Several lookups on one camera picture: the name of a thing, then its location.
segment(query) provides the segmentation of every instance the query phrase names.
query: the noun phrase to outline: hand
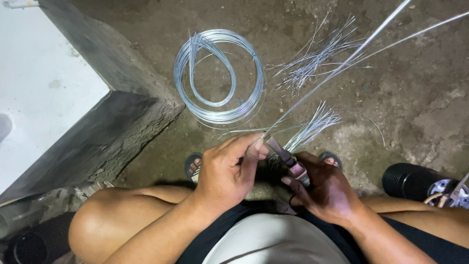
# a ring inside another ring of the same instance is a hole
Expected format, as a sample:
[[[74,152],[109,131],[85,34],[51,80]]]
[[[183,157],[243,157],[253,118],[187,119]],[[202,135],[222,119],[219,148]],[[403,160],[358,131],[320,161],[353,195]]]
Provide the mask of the hand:
[[[246,197],[254,185],[257,162],[269,152],[262,134],[232,137],[204,152],[194,192],[198,201],[222,214]]]
[[[283,177],[304,207],[318,218],[337,225],[347,223],[355,213],[364,208],[355,190],[339,168],[324,163],[308,152],[296,154],[310,177],[312,190],[307,192],[298,180]]]

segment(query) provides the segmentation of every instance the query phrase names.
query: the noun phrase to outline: person's right hand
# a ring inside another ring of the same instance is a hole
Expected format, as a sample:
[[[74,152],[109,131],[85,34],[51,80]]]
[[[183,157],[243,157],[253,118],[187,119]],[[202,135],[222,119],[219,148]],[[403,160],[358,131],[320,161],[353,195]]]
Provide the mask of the person's right hand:
[[[292,177],[283,177],[282,182],[290,186],[313,215],[328,223],[342,225],[364,207],[339,168],[308,152],[300,152],[296,158],[308,172],[311,190],[308,192]]]

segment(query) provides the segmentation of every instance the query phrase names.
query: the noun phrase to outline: person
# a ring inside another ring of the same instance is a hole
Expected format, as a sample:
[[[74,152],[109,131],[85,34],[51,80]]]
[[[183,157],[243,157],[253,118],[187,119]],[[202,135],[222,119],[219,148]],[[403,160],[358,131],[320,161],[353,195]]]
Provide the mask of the person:
[[[406,221],[399,215],[404,213],[399,202],[360,200],[333,159],[321,161],[306,152],[296,157],[314,188],[282,178],[296,194],[292,205],[304,208],[298,215],[247,206],[243,199],[253,187],[257,163],[268,154],[261,135],[232,137],[206,150],[202,162],[195,160],[190,169],[202,163],[195,191],[152,186],[96,192],[71,223],[72,251],[88,264],[430,264],[468,259],[467,239],[448,235],[450,228],[433,235],[399,222]],[[415,203],[405,206],[434,212]],[[397,213],[397,221],[381,217],[380,206]],[[450,226],[467,233],[467,222],[458,221],[456,217]]]

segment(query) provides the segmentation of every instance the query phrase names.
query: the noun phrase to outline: wire coil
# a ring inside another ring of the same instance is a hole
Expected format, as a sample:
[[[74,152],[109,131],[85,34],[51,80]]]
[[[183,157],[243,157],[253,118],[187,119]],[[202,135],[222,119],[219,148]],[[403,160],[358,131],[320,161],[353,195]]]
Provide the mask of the wire coil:
[[[206,110],[196,105],[187,95],[186,90],[182,85],[182,79],[185,68],[189,64],[189,83],[195,97],[202,104],[210,107],[220,107],[228,103],[235,93],[236,76],[235,71],[231,66],[229,60],[216,45],[216,43],[220,42],[233,43],[248,51],[249,54],[252,55],[252,60],[256,64],[257,79],[252,94],[247,100],[244,100],[240,106],[228,111],[217,112]],[[222,101],[209,101],[203,98],[195,88],[194,69],[196,66],[196,57],[197,52],[202,48],[217,56],[217,58],[219,58],[223,62],[223,64],[228,68],[228,71],[231,74],[231,89],[228,93],[228,96]],[[255,48],[251,45],[249,41],[247,41],[241,35],[233,31],[223,29],[208,30],[195,34],[179,50],[179,53],[176,57],[176,61],[174,62],[174,83],[182,101],[186,104],[187,108],[202,124],[206,125],[204,122],[211,124],[231,124],[240,121],[246,116],[248,116],[259,103],[264,87],[263,65],[257,55]]]

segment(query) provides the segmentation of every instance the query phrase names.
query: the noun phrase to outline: person's left hand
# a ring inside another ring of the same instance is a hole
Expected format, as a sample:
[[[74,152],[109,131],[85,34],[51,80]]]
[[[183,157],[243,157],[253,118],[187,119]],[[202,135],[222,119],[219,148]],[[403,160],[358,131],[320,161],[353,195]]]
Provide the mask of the person's left hand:
[[[235,136],[206,150],[194,197],[219,214],[239,204],[254,185],[257,162],[269,152],[262,134]]]

